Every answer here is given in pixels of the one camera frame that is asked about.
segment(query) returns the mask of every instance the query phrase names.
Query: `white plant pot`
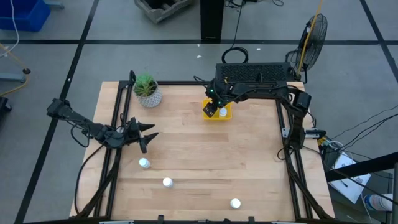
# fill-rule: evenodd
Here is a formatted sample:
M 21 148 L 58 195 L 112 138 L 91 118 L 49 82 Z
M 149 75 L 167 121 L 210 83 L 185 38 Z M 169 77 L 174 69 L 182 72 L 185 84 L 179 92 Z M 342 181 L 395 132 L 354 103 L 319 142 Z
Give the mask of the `white plant pot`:
M 162 101 L 162 92 L 159 88 L 159 85 L 156 83 L 156 90 L 153 94 L 151 94 L 151 96 L 137 96 L 136 92 L 134 92 L 134 94 L 137 96 L 138 102 L 146 108 L 153 108 L 157 105 L 159 105 L 159 103 Z

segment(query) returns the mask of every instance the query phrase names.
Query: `gray floor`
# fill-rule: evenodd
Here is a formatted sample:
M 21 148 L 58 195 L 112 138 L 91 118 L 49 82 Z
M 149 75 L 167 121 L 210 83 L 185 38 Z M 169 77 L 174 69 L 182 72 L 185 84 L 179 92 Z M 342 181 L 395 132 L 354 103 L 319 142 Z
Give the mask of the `gray floor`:
M 78 40 L 93 0 L 64 0 L 64 10 L 53 10 L 43 29 L 21 32 L 21 39 Z M 386 40 L 398 40 L 394 0 L 367 0 Z M 241 16 L 238 39 L 298 40 L 303 26 L 317 10 L 317 0 L 285 0 L 277 7 L 270 0 L 248 3 Z M 198 1 L 187 11 L 154 25 L 132 0 L 100 0 L 87 39 L 178 40 L 200 39 Z M 322 13 L 328 18 L 328 40 L 377 40 L 358 0 L 325 0 Z M 223 39 L 233 39 L 238 12 L 224 10 Z M 0 30 L 2 39 L 15 39 L 13 31 Z M 281 62 L 294 45 L 240 45 L 249 51 L 250 62 Z M 13 106 L 0 126 L 0 223 L 15 219 L 32 169 L 42 147 L 50 119 L 45 109 L 58 97 L 70 68 L 76 45 L 20 44 L 14 53 L 32 69 L 26 88 L 9 95 Z M 133 69 L 158 80 L 191 80 L 193 75 L 211 79 L 215 64 L 229 45 L 85 45 L 68 93 L 73 109 L 92 118 L 101 82 L 125 80 Z M 398 46 L 389 50 L 398 60 Z M 232 52 L 229 62 L 243 56 Z M 9 58 L 0 58 L 0 72 L 21 72 Z M 334 136 L 380 110 L 398 104 L 398 84 L 379 45 L 326 45 L 309 71 L 307 91 L 313 96 L 312 112 L 318 126 Z M 0 92 L 17 83 L 0 82 Z M 379 121 L 387 116 L 373 120 Z M 351 148 L 369 157 L 396 152 L 390 139 L 398 131 L 392 119 Z M 59 123 L 42 175 L 25 219 L 26 222 L 68 217 L 73 188 L 84 149 Z M 347 142 L 361 128 L 338 140 Z

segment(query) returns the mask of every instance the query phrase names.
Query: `yellow cable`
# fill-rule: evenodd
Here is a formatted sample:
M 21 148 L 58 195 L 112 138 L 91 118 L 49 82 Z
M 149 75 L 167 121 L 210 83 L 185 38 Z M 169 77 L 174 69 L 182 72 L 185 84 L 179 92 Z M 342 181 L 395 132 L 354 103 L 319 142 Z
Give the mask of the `yellow cable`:
M 11 55 L 11 57 L 13 57 L 13 59 L 14 59 L 23 69 L 27 68 L 27 66 L 25 66 L 25 64 L 24 64 L 23 62 L 21 62 L 21 60 L 19 60 L 19 58 L 16 57 L 13 53 L 11 53 L 11 51 L 9 51 L 3 44 L 0 43 L 0 47 L 1 47 L 3 50 L 5 50 L 9 55 Z M 4 93 L 1 93 L 0 96 L 5 96 L 5 95 L 7 95 L 7 94 L 14 93 L 15 91 L 17 91 L 17 90 L 19 90 L 19 89 L 21 89 L 21 88 L 24 88 L 24 87 L 27 85 L 27 82 L 28 82 L 28 81 L 29 81 L 29 77 L 28 77 L 27 75 L 25 75 L 25 82 L 24 82 L 22 85 L 20 85 L 20 86 L 18 86 L 18 87 L 16 87 L 16 88 L 13 88 L 12 90 L 9 90 L 9 91 L 6 91 L 6 92 L 4 92 Z
M 308 33 L 307 38 L 305 39 L 304 48 L 303 48 L 303 50 L 302 50 L 302 52 L 301 52 L 300 65 L 298 66 L 297 75 L 300 74 L 301 67 L 303 66 L 305 48 L 307 47 L 307 42 L 308 42 L 308 40 L 309 40 L 309 38 L 310 38 L 310 36 L 311 36 L 311 32 L 312 32 L 312 29 L 313 29 L 313 27 L 314 27 L 314 25 L 315 25 L 315 21 L 317 20 L 317 17 L 318 17 L 318 15 L 319 15 L 319 12 L 321 11 L 322 4 L 323 4 L 323 0 L 321 0 L 321 1 L 319 2 L 319 6 L 318 6 L 317 13 L 315 14 L 315 16 L 314 16 L 314 18 L 313 18 L 313 20 L 312 20 L 312 23 L 311 23 L 310 32 Z

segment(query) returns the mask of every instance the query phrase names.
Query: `white paper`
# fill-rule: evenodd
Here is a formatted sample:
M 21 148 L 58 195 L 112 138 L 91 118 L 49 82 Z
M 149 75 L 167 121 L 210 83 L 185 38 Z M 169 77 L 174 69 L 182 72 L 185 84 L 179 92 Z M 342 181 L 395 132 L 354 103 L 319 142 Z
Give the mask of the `white paper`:
M 344 154 L 344 155 L 340 155 L 339 158 L 337 158 L 337 160 L 332 168 L 339 169 L 344 166 L 349 166 L 351 164 L 355 164 L 355 161 L 352 160 L 351 158 L 349 158 L 347 156 L 347 154 L 345 154 L 344 152 L 342 154 Z M 366 183 L 368 182 L 370 177 L 371 177 L 370 174 L 365 174 L 365 175 L 361 175 L 358 177 L 352 177 L 352 179 L 356 180 L 360 184 L 366 185 Z M 349 179 L 341 179 L 341 181 L 335 180 L 335 181 L 329 182 L 329 184 L 334 189 L 339 191 L 342 195 L 344 195 L 352 203 L 356 203 L 357 199 L 359 198 L 359 196 L 361 195 L 361 192 L 363 190 L 362 186 L 355 184 L 353 181 L 351 181 Z

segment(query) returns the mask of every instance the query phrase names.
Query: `potted plant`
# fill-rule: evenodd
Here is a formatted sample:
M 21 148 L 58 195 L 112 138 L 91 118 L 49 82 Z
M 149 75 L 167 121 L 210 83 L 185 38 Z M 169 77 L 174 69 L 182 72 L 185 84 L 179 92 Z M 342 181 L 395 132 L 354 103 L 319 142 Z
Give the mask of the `potted plant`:
M 162 101 L 162 92 L 152 75 L 148 73 L 138 75 L 133 86 L 139 103 L 146 108 L 153 108 Z

